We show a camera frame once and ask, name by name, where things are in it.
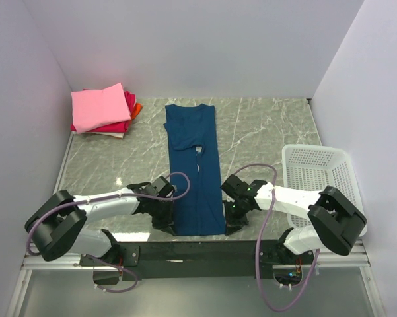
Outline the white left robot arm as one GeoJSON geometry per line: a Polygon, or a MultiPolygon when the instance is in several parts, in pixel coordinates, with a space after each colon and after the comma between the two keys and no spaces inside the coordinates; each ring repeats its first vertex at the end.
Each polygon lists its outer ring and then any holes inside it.
{"type": "Polygon", "coordinates": [[[161,176],[154,182],[130,184],[114,192],[71,195],[60,190],[51,196],[25,224],[27,252],[54,261],[67,253],[94,256],[103,265],[114,264],[120,247],[108,229],[86,226],[119,215],[149,214],[153,227],[174,234],[173,200],[176,188],[161,176]]]}

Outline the white plastic laundry basket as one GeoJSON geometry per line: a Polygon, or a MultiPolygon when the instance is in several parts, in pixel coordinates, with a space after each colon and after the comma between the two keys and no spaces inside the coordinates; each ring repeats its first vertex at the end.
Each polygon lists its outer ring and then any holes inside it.
{"type": "Polygon", "coordinates": [[[364,212],[351,158],[345,151],[318,145],[286,145],[282,149],[282,167],[286,188],[319,192],[333,186],[364,212]]]}

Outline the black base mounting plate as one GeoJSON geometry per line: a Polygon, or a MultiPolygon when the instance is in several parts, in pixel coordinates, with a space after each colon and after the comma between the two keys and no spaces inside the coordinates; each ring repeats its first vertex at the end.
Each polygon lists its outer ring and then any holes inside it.
{"type": "MultiPolygon", "coordinates": [[[[274,265],[312,263],[313,252],[300,256],[286,256],[275,240],[263,240],[260,244],[260,277],[273,278],[274,265]]],[[[119,242],[117,255],[103,257],[105,262],[120,265],[134,272],[139,280],[158,278],[196,277],[255,277],[256,241],[210,242],[119,242]]],[[[98,285],[116,285],[119,281],[135,281],[135,278],[119,270],[81,256],[80,266],[93,269],[93,281],[98,285]]]]}

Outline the folded orange t-shirt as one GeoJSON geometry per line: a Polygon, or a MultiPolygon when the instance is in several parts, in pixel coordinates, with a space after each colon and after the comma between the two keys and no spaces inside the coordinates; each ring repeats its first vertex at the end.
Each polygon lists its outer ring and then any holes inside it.
{"type": "Polygon", "coordinates": [[[131,109],[131,119],[134,120],[139,113],[142,111],[143,106],[136,102],[135,105],[133,106],[133,108],[131,109]]]}

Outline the blue Mickey t-shirt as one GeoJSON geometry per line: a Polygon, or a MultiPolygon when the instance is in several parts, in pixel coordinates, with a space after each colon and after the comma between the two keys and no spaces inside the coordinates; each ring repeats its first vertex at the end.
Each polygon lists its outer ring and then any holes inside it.
{"type": "Polygon", "coordinates": [[[215,107],[165,106],[170,171],[182,172],[190,190],[174,202],[178,236],[225,233],[215,107]]]}

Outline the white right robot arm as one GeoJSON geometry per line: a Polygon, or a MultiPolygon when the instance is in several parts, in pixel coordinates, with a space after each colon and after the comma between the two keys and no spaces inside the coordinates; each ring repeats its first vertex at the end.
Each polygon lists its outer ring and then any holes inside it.
{"type": "Polygon", "coordinates": [[[308,251],[327,248],[347,256],[362,235],[367,219],[339,189],[304,191],[276,186],[263,180],[251,184],[230,175],[221,185],[229,200],[224,202],[227,232],[247,224],[253,210],[280,211],[309,221],[309,225],[287,229],[268,251],[279,264],[290,264],[308,251]]]}

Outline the folded white t-shirt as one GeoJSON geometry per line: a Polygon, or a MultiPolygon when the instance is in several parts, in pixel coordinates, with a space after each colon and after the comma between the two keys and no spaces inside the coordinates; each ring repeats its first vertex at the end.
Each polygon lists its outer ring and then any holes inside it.
{"type": "Polygon", "coordinates": [[[112,132],[87,132],[87,134],[94,134],[94,135],[104,135],[109,137],[114,137],[117,139],[123,139],[124,133],[112,133],[112,132]]]}

